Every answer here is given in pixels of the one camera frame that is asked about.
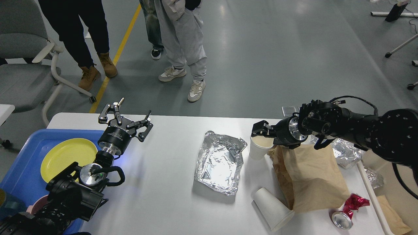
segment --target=black sneaker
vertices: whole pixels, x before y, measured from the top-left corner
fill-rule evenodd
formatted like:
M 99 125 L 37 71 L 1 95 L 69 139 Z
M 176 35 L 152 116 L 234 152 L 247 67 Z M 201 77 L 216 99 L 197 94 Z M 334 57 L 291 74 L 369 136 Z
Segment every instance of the black sneaker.
M 161 58 L 161 51 L 153 49 L 151 51 L 151 57 L 153 58 L 153 60 L 158 60 Z

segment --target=paper cup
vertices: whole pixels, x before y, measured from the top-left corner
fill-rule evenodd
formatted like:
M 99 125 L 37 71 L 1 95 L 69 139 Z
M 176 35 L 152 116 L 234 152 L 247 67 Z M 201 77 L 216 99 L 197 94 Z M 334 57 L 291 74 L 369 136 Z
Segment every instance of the paper cup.
M 267 221 L 270 229 L 275 232 L 289 222 L 295 212 L 289 210 L 279 199 L 273 196 L 266 188 L 259 189 L 254 194 L 254 202 Z
M 260 160 L 264 158 L 268 150 L 273 147 L 273 138 L 267 138 L 264 136 L 251 137 L 250 143 L 250 157 L 254 160 Z

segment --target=brown boot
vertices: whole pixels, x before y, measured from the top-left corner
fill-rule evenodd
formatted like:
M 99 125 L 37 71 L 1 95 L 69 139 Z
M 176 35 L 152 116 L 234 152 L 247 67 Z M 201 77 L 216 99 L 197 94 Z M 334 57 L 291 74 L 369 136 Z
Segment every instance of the brown boot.
M 90 69 L 80 67 L 83 70 L 83 77 L 79 83 L 79 87 L 89 91 L 93 87 L 93 82 L 100 77 L 100 72 L 92 65 Z
M 102 63 L 104 74 L 108 78 L 114 77 L 117 75 L 116 66 L 113 64 L 112 60 L 109 57 L 109 53 L 100 53 L 99 54 L 100 62 Z

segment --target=white table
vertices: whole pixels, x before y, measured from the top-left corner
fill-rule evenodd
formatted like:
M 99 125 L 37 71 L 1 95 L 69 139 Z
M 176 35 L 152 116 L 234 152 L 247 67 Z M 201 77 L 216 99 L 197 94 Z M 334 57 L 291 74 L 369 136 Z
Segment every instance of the white table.
M 125 115 L 134 121 L 143 115 Z M 98 114 L 59 113 L 48 128 L 104 130 Z M 278 120 L 266 119 L 270 124 Z M 243 138 L 250 143 L 252 125 L 260 119 L 223 117 L 151 116 L 154 124 L 144 143 L 132 139 L 125 154 L 115 160 L 126 175 L 118 187 L 103 193 L 109 202 L 98 209 L 80 231 L 93 235 L 381 235 L 382 226 L 374 205 L 360 208 L 353 216 L 354 226 L 345 231 L 336 228 L 329 217 L 331 210 L 296 214 L 281 230 L 273 233 L 252 194 L 266 187 L 284 201 L 270 159 L 254 161 L 249 148 L 243 151 L 244 165 L 235 196 L 226 196 L 193 180 L 199 147 L 208 130 Z M 342 169 L 352 193 L 370 198 L 359 170 Z M 117 181 L 118 177 L 110 176 Z
M 3 105 L 0 104 L 0 126 L 6 121 L 6 119 L 13 113 L 15 110 L 14 105 Z

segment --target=chair caster wheel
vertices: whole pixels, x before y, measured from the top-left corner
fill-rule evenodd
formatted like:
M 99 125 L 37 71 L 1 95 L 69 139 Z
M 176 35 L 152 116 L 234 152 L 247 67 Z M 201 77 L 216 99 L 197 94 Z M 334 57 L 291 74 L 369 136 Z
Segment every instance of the chair caster wheel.
M 10 142 L 10 140 L 5 140 L 5 141 L 3 141 L 3 143 L 1 143 L 1 145 L 4 148 L 10 148 L 10 147 L 12 147 L 13 144 Z
M 90 100 L 90 103 L 94 103 L 94 102 L 97 101 L 96 97 L 94 97 L 94 96 L 90 97 L 89 100 Z
M 408 90 L 413 90 L 413 89 L 414 89 L 414 87 L 415 87 L 415 85 L 414 85 L 414 84 L 408 84 L 408 86 L 407 86 Z

